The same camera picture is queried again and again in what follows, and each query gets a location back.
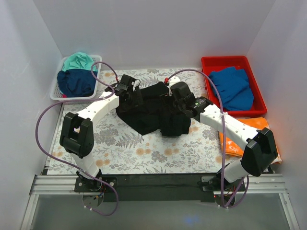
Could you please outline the black t shirt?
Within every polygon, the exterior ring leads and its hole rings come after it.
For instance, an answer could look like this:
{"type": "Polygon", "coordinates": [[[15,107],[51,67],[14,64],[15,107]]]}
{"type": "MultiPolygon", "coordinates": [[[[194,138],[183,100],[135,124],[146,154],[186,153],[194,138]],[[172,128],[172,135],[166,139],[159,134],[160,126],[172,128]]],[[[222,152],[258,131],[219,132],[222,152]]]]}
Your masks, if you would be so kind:
{"type": "Polygon", "coordinates": [[[191,119],[172,111],[162,100],[168,88],[159,82],[140,90],[143,104],[124,111],[116,109],[118,117],[141,135],[160,130],[163,137],[179,137],[189,133],[191,119]]]}

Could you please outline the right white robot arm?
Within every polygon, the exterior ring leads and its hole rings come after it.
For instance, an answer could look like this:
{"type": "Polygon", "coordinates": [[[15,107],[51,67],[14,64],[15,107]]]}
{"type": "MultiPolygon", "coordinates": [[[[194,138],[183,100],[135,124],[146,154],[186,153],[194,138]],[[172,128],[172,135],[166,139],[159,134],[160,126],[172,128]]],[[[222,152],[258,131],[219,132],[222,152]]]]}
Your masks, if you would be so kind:
{"type": "Polygon", "coordinates": [[[228,164],[217,174],[217,184],[222,190],[230,189],[235,181],[247,175],[259,177],[278,157],[273,132],[248,126],[220,109],[205,97],[196,98],[189,86],[179,78],[169,80],[169,91],[174,107],[187,117],[223,130],[243,151],[241,159],[228,164]]]}

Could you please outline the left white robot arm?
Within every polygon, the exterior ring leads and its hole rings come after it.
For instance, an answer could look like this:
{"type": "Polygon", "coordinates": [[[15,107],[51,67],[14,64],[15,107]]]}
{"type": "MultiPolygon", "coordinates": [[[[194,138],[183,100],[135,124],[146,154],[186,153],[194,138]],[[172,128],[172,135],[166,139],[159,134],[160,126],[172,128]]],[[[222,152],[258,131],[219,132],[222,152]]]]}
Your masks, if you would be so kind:
{"type": "Polygon", "coordinates": [[[139,83],[139,79],[124,74],[118,83],[111,85],[110,90],[106,89],[102,93],[99,101],[78,113],[69,112],[64,116],[59,143],[73,156],[80,168],[77,175],[90,191],[96,192],[102,187],[102,173],[91,153],[94,147],[94,128],[113,109],[126,111],[143,104],[139,83]]]}

